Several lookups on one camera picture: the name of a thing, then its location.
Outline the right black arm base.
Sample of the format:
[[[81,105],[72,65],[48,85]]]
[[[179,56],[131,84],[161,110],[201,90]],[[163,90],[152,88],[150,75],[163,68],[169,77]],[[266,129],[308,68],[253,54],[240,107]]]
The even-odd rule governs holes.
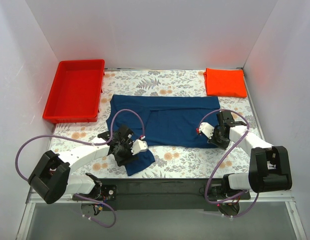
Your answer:
[[[213,185],[209,188],[207,196],[208,199],[211,201],[216,201],[216,200],[222,200],[225,198],[230,198],[234,196],[235,194],[238,194],[241,192],[241,190],[229,190],[228,192],[225,192],[221,185]],[[202,186],[199,188],[199,194],[202,195],[203,197],[205,196],[205,186]],[[249,192],[245,192],[240,196],[241,200],[249,200],[251,199],[251,195]]]

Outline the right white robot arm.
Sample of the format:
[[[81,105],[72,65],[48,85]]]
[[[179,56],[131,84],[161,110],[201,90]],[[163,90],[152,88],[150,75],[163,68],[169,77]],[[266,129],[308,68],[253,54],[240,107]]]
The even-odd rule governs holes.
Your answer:
[[[220,162],[236,147],[250,158],[249,170],[245,173],[230,173],[221,180],[221,194],[232,199],[247,191],[255,193],[287,191],[292,188],[292,174],[288,150],[272,145],[250,131],[245,118],[236,121],[233,110],[214,112],[217,125],[201,120],[198,132],[207,137],[208,143],[226,151]]]

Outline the navy blue t shirt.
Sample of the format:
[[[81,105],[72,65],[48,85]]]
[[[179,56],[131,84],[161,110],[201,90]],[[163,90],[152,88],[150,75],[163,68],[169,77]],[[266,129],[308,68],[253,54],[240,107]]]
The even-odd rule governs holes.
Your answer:
[[[152,146],[213,149],[204,135],[197,134],[201,121],[218,125],[215,110],[220,108],[216,96],[129,96],[113,95],[107,126],[117,130],[126,125],[133,139],[146,136]]]

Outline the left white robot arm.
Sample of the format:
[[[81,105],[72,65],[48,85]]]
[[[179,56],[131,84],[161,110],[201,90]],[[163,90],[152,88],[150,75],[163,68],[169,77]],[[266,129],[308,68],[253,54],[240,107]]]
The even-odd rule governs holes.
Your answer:
[[[144,137],[133,140],[133,131],[122,125],[117,131],[105,131],[73,149],[54,153],[45,152],[30,177],[29,185],[47,204],[52,204],[63,195],[79,196],[90,200],[102,197],[102,181],[91,173],[73,175],[82,166],[99,158],[114,156],[118,166],[124,166],[138,159],[138,154],[148,149]]]

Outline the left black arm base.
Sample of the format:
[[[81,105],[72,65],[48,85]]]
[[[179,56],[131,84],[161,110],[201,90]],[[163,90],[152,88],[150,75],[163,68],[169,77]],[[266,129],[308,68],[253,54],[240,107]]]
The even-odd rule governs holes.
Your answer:
[[[99,201],[114,201],[116,200],[117,186],[113,184],[93,184],[89,187],[81,187],[76,192],[73,190],[70,194],[77,194],[85,198]]]

